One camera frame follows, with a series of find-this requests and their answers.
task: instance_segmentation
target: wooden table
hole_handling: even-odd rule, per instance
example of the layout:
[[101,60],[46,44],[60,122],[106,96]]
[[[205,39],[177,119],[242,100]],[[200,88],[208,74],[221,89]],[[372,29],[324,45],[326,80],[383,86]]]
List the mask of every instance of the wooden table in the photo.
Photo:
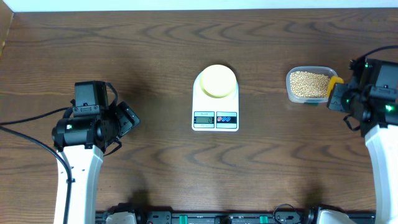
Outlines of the wooden table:
[[[398,9],[18,13],[0,60],[0,119],[68,106],[75,82],[111,82],[142,123],[105,158],[97,210],[119,202],[374,210],[364,139],[344,114],[290,102],[285,77],[321,65],[348,80],[349,60],[398,43],[397,30]],[[236,133],[191,129],[193,81],[216,63],[238,77]],[[52,145],[60,116],[10,127]],[[0,223],[52,223],[55,159],[23,139],[0,138]]]

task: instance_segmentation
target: plastic container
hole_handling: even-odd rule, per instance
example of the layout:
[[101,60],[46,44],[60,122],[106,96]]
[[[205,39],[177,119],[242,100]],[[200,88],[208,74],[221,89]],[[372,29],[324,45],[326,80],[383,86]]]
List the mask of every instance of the plastic container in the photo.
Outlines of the plastic container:
[[293,72],[311,72],[315,74],[322,74],[327,75],[329,78],[333,76],[337,76],[337,73],[328,67],[318,67],[318,66],[302,66],[302,67],[295,67],[291,69],[291,71],[286,76],[286,89],[287,89],[287,96],[294,103],[327,103],[328,98],[305,98],[299,97],[293,94],[292,86],[290,85],[290,76]]

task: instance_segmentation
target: green light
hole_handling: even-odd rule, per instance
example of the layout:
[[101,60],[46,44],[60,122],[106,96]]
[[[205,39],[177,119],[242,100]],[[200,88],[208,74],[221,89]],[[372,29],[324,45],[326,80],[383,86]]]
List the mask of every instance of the green light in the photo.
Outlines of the green light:
[[386,110],[388,111],[388,112],[390,112],[390,111],[393,111],[395,108],[393,107],[393,106],[391,106],[391,105],[386,105]]

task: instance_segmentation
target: digital kitchen scale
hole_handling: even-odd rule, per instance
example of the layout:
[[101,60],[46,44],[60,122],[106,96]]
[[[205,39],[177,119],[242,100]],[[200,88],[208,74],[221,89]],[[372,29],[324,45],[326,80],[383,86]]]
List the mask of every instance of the digital kitchen scale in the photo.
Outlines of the digital kitchen scale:
[[193,84],[192,129],[239,129],[239,87],[235,74],[228,67],[212,65],[197,76]]

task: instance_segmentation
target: white wall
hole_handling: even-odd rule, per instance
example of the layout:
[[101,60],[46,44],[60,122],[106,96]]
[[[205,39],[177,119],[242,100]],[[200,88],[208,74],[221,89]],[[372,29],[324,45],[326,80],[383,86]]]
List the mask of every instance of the white wall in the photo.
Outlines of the white wall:
[[4,0],[14,12],[398,7],[398,0]]

